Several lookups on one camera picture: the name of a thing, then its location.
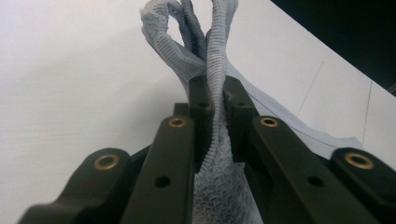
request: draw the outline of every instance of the gray fabric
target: gray fabric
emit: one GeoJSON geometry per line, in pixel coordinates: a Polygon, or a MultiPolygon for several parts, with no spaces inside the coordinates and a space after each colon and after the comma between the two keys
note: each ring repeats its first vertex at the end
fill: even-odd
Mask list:
{"type": "Polygon", "coordinates": [[[228,61],[225,47],[237,0],[213,0],[212,28],[206,41],[190,0],[151,0],[141,10],[142,32],[180,78],[185,88],[192,77],[207,75],[215,106],[210,149],[195,176],[193,223],[262,223],[243,164],[232,160],[230,138],[222,104],[225,76],[241,80],[261,115],[285,120],[314,152],[329,158],[338,147],[361,148],[356,138],[333,138],[312,130],[284,106],[249,83],[228,61]],[[169,16],[179,23],[184,47],[166,33],[169,16]]]}

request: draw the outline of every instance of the crumpled towel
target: crumpled towel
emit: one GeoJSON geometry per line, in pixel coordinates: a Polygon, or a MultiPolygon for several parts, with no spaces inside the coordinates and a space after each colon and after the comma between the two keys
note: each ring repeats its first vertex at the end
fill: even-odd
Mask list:
{"type": "Polygon", "coordinates": [[[307,127],[275,99],[249,83],[228,61],[225,48],[237,0],[213,0],[212,27],[204,36],[191,0],[151,0],[141,9],[142,32],[150,45],[177,74],[184,88],[192,77],[206,75],[215,107],[213,135],[200,173],[195,176],[193,223],[262,223],[245,178],[243,163],[234,163],[226,128],[222,85],[238,78],[261,115],[283,119],[315,153],[329,158],[339,147],[361,148],[356,138],[334,138],[307,127]],[[170,35],[169,16],[179,23],[184,42],[170,35]]]}

